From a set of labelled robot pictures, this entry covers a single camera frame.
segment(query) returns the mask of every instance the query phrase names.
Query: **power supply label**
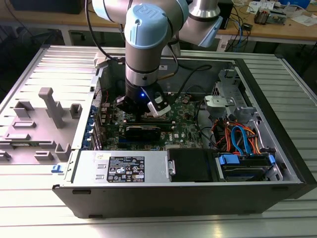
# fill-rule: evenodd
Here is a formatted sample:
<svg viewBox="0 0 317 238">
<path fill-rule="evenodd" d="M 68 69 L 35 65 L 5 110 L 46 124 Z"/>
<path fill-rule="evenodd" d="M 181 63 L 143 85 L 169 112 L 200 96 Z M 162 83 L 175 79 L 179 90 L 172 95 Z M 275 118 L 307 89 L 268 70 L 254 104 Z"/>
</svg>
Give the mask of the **power supply label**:
<svg viewBox="0 0 317 238">
<path fill-rule="evenodd" d="M 108 182 L 144 182 L 144 157 L 110 157 Z"/>
</svg>

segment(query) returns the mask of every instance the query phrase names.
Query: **cable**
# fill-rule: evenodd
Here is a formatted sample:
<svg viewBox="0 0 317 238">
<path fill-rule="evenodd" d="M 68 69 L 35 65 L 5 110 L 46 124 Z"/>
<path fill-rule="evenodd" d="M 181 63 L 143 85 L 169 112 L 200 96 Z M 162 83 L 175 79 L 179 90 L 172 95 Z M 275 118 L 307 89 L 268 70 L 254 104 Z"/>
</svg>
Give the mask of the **cable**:
<svg viewBox="0 0 317 238">
<path fill-rule="evenodd" d="M 261 154 L 261 151 L 259 150 L 259 147 L 258 147 L 258 138 L 257 137 L 256 137 L 255 144 L 256 144 L 256 148 L 257 148 L 258 153 Z"/>
<path fill-rule="evenodd" d="M 88 24 L 88 28 L 89 28 L 90 34 L 91 34 L 91 36 L 92 36 L 92 38 L 93 38 L 93 41 L 94 41 L 95 45 L 98 47 L 98 49 L 99 49 L 107 58 L 109 58 L 110 60 L 118 61 L 118 59 L 113 58 L 112 56 L 110 56 L 109 54 L 107 54 L 107 53 L 101 48 L 101 46 L 97 43 L 96 36 L 95 36 L 95 34 L 94 34 L 93 28 L 92 28 L 91 23 L 90 23 L 88 5 L 89 5 L 89 0 L 85 0 L 86 20 L 87 20 L 87 24 Z"/>
<path fill-rule="evenodd" d="M 123 25 L 122 24 L 119 24 L 119 31 L 120 31 L 120 35 L 121 35 L 121 38 L 123 39 L 123 41 L 125 42 L 125 36 L 124 36 L 124 28 L 123 28 Z"/>
<path fill-rule="evenodd" d="M 167 75 L 159 77 L 158 80 L 164 80 L 164 79 L 173 77 L 178 72 L 178 69 L 179 69 L 178 59 L 177 59 L 176 55 L 174 54 L 174 51 L 173 51 L 172 46 L 170 45 L 170 43 L 167 44 L 167 47 L 169 48 L 169 50 L 170 50 L 170 52 L 171 52 L 171 54 L 172 54 L 172 56 L 174 58 L 174 61 L 176 63 L 176 69 L 175 69 L 175 71 L 173 73 L 169 73 Z"/>
<path fill-rule="evenodd" d="M 205 91 L 205 89 L 203 89 L 203 87 L 202 87 L 202 86 L 197 85 L 197 84 L 192 85 L 192 86 L 189 86 L 189 87 L 186 89 L 185 94 L 188 94 L 188 90 L 189 90 L 190 88 L 194 88 L 194 87 L 197 87 L 197 88 L 201 89 L 201 90 L 202 90 L 205 94 L 208 94 L 208 93 Z"/>
<path fill-rule="evenodd" d="M 214 143 L 208 136 L 206 136 L 206 135 L 202 132 L 203 129 L 206 129 L 206 128 L 208 128 L 209 126 L 204 127 L 203 129 L 200 129 L 200 127 L 199 127 L 199 123 L 198 123 L 198 113 L 199 113 L 200 107 L 202 106 L 203 103 L 204 103 L 204 99 L 201 100 L 201 102 L 200 102 L 200 104 L 199 104 L 199 106 L 198 106 L 198 110 L 197 110 L 196 115 L 195 115 L 198 132 L 200 132 L 201 135 L 202 135 L 203 137 L 205 137 L 205 138 L 211 143 L 211 145 L 212 145 L 216 150 L 218 150 L 218 148 L 215 147 L 215 143 Z"/>
<path fill-rule="evenodd" d="M 240 31 L 238 31 L 238 33 L 236 34 L 236 36 L 235 36 L 235 38 L 233 39 L 233 41 L 229 44 L 229 47 L 225 50 L 225 52 L 227 52 L 228 50 L 230 50 L 230 48 L 232 48 L 232 50 L 233 50 L 233 48 L 235 47 L 235 46 L 237 46 L 238 44 L 240 44 L 241 42 L 243 42 L 243 41 L 239 41 L 237 44 L 235 44 L 235 46 L 233 46 L 233 44 L 234 44 L 234 42 L 235 42 L 235 40 L 237 39 L 237 37 L 238 37 L 238 35 L 240 34 L 240 38 L 241 38 L 241 35 L 243 34 L 243 32 L 242 32 L 242 26 L 243 26 L 243 24 L 244 24 L 244 22 L 243 22 L 243 19 L 239 16 L 239 13 L 238 13 L 238 10 L 237 10 L 237 8 L 235 7 L 235 6 L 233 6 L 233 8 L 234 8 L 234 10 L 236 11 L 236 13 L 237 14 L 234 14 L 234 13 L 231 13 L 230 15 L 233 15 L 233 16 L 236 16 L 237 18 L 238 18 L 238 20 L 239 20 L 239 26 L 240 26 Z"/>
<path fill-rule="evenodd" d="M 231 131 L 231 141 L 233 146 L 240 152 L 241 155 L 243 155 L 243 151 L 240 149 L 240 147 L 237 145 L 236 141 L 235 141 L 235 137 L 234 137 L 234 132 L 239 129 L 242 132 L 243 135 L 243 142 L 244 142 L 244 148 L 246 149 L 246 153 L 247 154 L 251 154 L 251 149 L 248 145 L 248 140 L 247 140 L 247 134 L 244 131 L 244 128 L 242 126 L 236 125 L 235 127 L 233 127 L 232 131 Z"/>
<path fill-rule="evenodd" d="M 190 79 L 190 77 L 196 72 L 198 71 L 198 69 L 200 68 L 204 68 L 204 67 L 210 67 L 212 68 L 212 66 L 210 64 L 204 64 L 204 65 L 201 65 L 199 67 L 196 67 L 193 71 L 190 72 L 190 74 L 187 76 L 187 78 L 185 79 L 183 85 L 180 87 L 178 93 L 175 95 L 175 99 L 179 97 L 179 95 L 181 94 L 182 90 L 184 89 L 186 83 L 188 82 L 188 80 Z"/>
<path fill-rule="evenodd" d="M 23 26 L 31 36 L 33 36 L 33 34 L 25 27 L 25 25 L 13 14 L 13 12 L 10 10 L 9 6 L 8 6 L 8 3 L 6 2 L 6 0 L 4 0 L 4 4 L 6 6 L 6 8 L 8 9 L 8 11 L 10 12 L 11 16 L 13 16 L 13 18 L 19 22 L 21 24 L 21 26 Z"/>
<path fill-rule="evenodd" d="M 232 20 L 232 21 L 236 22 L 236 23 L 239 25 L 240 38 L 239 38 L 238 45 L 241 45 L 241 40 L 242 40 L 242 28 L 241 28 L 241 25 L 240 25 L 240 23 L 239 23 L 238 21 L 236 21 L 236 20 Z"/>
<path fill-rule="evenodd" d="M 235 6 L 244 6 L 245 5 L 244 0 L 232 0 L 232 2 Z"/>
<path fill-rule="evenodd" d="M 187 70 L 194 70 L 194 68 L 185 66 L 185 65 L 180 64 L 180 63 L 179 63 L 179 67 L 184 68 L 184 69 L 187 69 Z M 209 65 L 208 67 L 206 67 L 206 68 L 201 68 L 201 69 L 199 69 L 199 70 L 197 70 L 197 71 L 205 71 L 205 70 L 209 70 L 209 69 L 211 69 L 211 68 L 212 68 L 212 66 Z"/>
</svg>

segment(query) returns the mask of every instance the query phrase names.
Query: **aluminum extrusion table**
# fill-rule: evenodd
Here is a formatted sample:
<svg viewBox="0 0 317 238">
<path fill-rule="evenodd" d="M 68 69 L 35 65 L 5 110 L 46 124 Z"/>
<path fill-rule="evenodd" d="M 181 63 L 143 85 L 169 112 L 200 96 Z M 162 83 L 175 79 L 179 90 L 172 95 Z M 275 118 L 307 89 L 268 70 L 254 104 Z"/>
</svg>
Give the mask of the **aluminum extrusion table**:
<svg viewBox="0 0 317 238">
<path fill-rule="evenodd" d="M 109 53 L 124 49 L 107 48 Z M 96 73 L 94 47 L 40 49 L 0 104 L 0 136 L 6 132 L 18 99 L 45 107 L 41 87 L 68 107 L 84 103 Z M 183 56 L 241 58 L 263 90 L 309 169 L 317 178 L 317 96 L 291 66 L 274 55 L 183 51 Z M 254 238 L 317 236 L 317 189 L 298 200 L 285 200 L 260 215 L 168 218 L 79 219 L 52 192 L 61 179 L 51 165 L 0 166 L 2 237 L 200 237 Z"/>
</svg>

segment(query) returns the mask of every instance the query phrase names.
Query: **black cable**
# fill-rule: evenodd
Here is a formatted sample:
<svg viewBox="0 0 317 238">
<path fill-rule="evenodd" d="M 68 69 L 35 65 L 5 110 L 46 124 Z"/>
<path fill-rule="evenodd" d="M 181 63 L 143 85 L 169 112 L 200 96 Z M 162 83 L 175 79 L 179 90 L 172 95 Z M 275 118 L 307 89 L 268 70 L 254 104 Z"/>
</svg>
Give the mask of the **black cable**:
<svg viewBox="0 0 317 238">
<path fill-rule="evenodd" d="M 13 18 L 14 18 L 17 22 L 19 22 L 19 23 L 21 24 L 21 26 L 23 26 L 23 28 L 24 28 L 25 30 L 27 30 L 27 32 L 34 38 L 34 35 L 29 31 L 29 29 L 26 28 L 26 26 L 25 26 L 25 25 L 13 14 L 13 12 L 10 10 L 10 8 L 9 8 L 8 3 L 6 2 L 6 0 L 4 0 L 4 4 L 5 4 L 6 8 L 8 9 L 8 11 L 10 12 L 11 16 L 13 16 Z"/>
<path fill-rule="evenodd" d="M 202 86 L 197 85 L 197 84 L 194 84 L 194 85 L 192 85 L 192 86 L 189 86 L 189 87 L 186 89 L 185 94 L 188 94 L 188 90 L 189 90 L 190 88 L 194 88 L 194 87 L 199 88 L 199 89 L 201 89 L 205 94 L 208 94 L 208 93 L 205 91 L 205 89 L 203 89 Z"/>
<path fill-rule="evenodd" d="M 178 59 L 177 59 L 177 57 L 176 57 L 176 55 L 175 55 L 175 53 L 174 53 L 174 51 L 173 51 L 173 48 L 172 48 L 172 46 L 170 45 L 170 43 L 167 44 L 167 47 L 169 48 L 169 50 L 170 50 L 170 52 L 171 52 L 171 54 L 172 54 L 172 56 L 173 56 L 173 59 L 174 59 L 174 61 L 175 61 L 175 63 L 176 63 L 176 69 L 175 69 L 175 71 L 174 71 L 174 75 L 175 75 L 175 74 L 178 72 L 178 70 L 179 70 Z"/>
<path fill-rule="evenodd" d="M 195 68 L 194 70 L 192 70 L 192 71 L 190 72 L 190 74 L 187 76 L 187 78 L 185 79 L 183 85 L 180 87 L 178 93 L 175 95 L 175 97 L 174 97 L 175 99 L 179 97 L 179 95 L 181 94 L 182 90 L 184 89 L 184 87 L 185 87 L 186 83 L 188 82 L 188 80 L 190 79 L 190 77 L 191 77 L 196 71 L 198 71 L 200 68 L 204 68 L 204 67 L 210 67 L 210 68 L 212 68 L 212 66 L 211 66 L 210 64 L 204 64 L 204 65 L 201 65 L 201 66 Z"/>
<path fill-rule="evenodd" d="M 234 15 L 234 16 L 237 16 L 237 17 L 238 17 L 238 19 L 239 19 L 239 24 L 240 24 L 240 26 L 241 26 L 241 30 L 243 31 L 243 24 L 244 24 L 243 19 L 239 16 L 238 11 L 237 11 L 237 9 L 236 9 L 235 7 L 234 7 L 234 9 L 235 9 L 235 11 L 236 11 L 237 14 L 231 13 L 231 15 Z M 244 45 L 240 45 L 239 48 L 241 48 L 241 47 L 243 47 L 243 46 L 246 46 L 246 45 L 248 44 L 249 36 L 250 36 L 250 34 L 251 34 L 251 31 L 250 31 L 250 32 L 248 32 L 247 30 L 245 30 L 245 31 L 247 32 L 247 37 L 246 37 L 244 40 L 242 40 L 241 43 L 244 42 L 244 41 L 247 41 L 247 42 L 246 42 Z M 238 32 L 238 34 L 236 35 L 236 37 L 234 38 L 234 40 L 231 42 L 231 44 L 229 45 L 229 47 L 225 50 L 226 52 L 227 52 L 230 48 L 232 48 L 232 50 L 233 50 L 233 48 L 235 48 L 235 47 L 239 44 L 239 42 L 237 42 L 236 44 L 234 44 L 234 41 L 236 40 L 236 38 L 237 38 L 238 35 L 239 35 L 239 32 Z"/>
<path fill-rule="evenodd" d="M 178 65 L 179 65 L 179 67 L 184 68 L 184 69 L 187 69 L 187 70 L 194 70 L 194 69 L 195 69 L 195 68 L 191 68 L 191 67 L 185 66 L 185 65 L 180 64 L 180 63 L 179 63 Z M 209 69 L 211 69 L 211 68 L 212 68 L 212 66 L 209 65 L 208 67 L 198 69 L 197 71 L 205 71 L 205 70 L 209 70 Z"/>
<path fill-rule="evenodd" d="M 198 113 L 199 113 L 199 110 L 200 110 L 200 108 L 201 108 L 201 106 L 202 106 L 203 103 L 204 103 L 204 99 L 202 99 L 202 101 L 200 102 L 199 107 L 198 107 L 198 110 L 197 110 L 196 115 L 195 115 L 195 117 L 196 117 L 197 129 L 198 129 L 198 132 L 200 132 L 201 135 L 202 135 L 204 138 L 206 138 L 216 150 L 218 150 L 218 148 L 215 147 L 215 143 L 214 143 L 208 136 L 206 136 L 206 134 L 204 134 L 204 133 L 202 132 L 203 129 L 206 129 L 206 128 L 209 128 L 209 127 L 206 126 L 206 127 L 204 127 L 203 129 L 200 129 L 200 127 L 199 127 L 199 123 L 198 123 Z"/>
<path fill-rule="evenodd" d="M 101 48 L 101 46 L 98 44 L 97 39 L 96 39 L 96 36 L 95 36 L 95 34 L 94 34 L 94 31 L 93 31 L 93 28 L 92 28 L 91 23 L 90 23 L 88 5 L 89 5 L 89 0 L 85 0 L 86 20 L 87 20 L 87 24 L 88 24 L 88 28 L 89 28 L 90 34 L 91 34 L 91 36 L 92 36 L 92 38 L 93 38 L 93 41 L 94 41 L 95 45 L 98 47 L 98 49 L 99 49 L 107 58 L 109 58 L 109 59 L 111 59 L 111 60 L 114 60 L 114 61 L 118 61 L 118 59 L 113 58 L 112 56 L 110 56 L 109 54 L 107 54 L 107 53 Z"/>
<path fill-rule="evenodd" d="M 124 29 L 123 29 L 123 25 L 120 24 L 120 28 L 119 28 L 119 31 L 120 31 L 120 35 L 121 35 L 121 38 L 123 39 L 123 41 L 125 42 L 125 36 L 124 36 Z"/>
</svg>

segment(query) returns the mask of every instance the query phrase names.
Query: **light blue robot joint cap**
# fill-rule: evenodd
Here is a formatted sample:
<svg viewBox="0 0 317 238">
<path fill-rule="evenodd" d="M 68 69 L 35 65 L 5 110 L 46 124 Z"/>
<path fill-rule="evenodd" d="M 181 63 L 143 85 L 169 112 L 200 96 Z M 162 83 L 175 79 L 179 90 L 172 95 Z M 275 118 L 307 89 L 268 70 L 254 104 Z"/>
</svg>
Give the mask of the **light blue robot joint cap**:
<svg viewBox="0 0 317 238">
<path fill-rule="evenodd" d="M 140 4 L 127 12 L 124 36 L 126 41 L 138 49 L 150 49 L 159 45 L 166 37 L 168 20 L 160 7 Z"/>
<path fill-rule="evenodd" d="M 186 0 L 177 0 L 180 8 L 182 9 L 183 12 L 183 24 L 187 21 L 187 18 L 189 16 L 189 8 Z"/>
</svg>

